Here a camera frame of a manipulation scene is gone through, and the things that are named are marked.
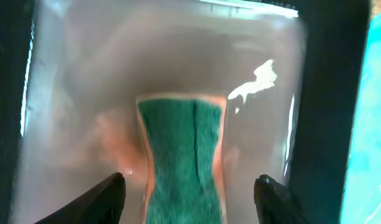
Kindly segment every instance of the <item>green scouring pad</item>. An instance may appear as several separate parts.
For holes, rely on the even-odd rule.
[[[223,109],[208,100],[138,102],[154,161],[146,224],[222,224],[213,157]]]

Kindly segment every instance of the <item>sponge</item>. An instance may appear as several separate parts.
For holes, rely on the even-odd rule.
[[[221,146],[226,99],[166,94],[137,100],[148,155],[146,224],[226,222]]]

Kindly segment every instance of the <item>green sponge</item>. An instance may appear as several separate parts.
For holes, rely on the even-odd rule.
[[[154,160],[146,224],[222,224],[212,164],[222,109],[197,99],[138,103]]]

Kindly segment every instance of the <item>blue surface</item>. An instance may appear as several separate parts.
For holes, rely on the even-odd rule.
[[[367,39],[341,223],[381,223],[381,14]]]

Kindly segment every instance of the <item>dark frame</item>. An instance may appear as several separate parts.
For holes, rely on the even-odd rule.
[[[288,187],[311,223],[339,223],[370,2],[293,4],[308,41]]]
[[[308,33],[288,186],[312,223],[338,223],[370,4],[287,2]],[[9,222],[15,187],[33,13],[34,0],[0,0],[0,223]]]

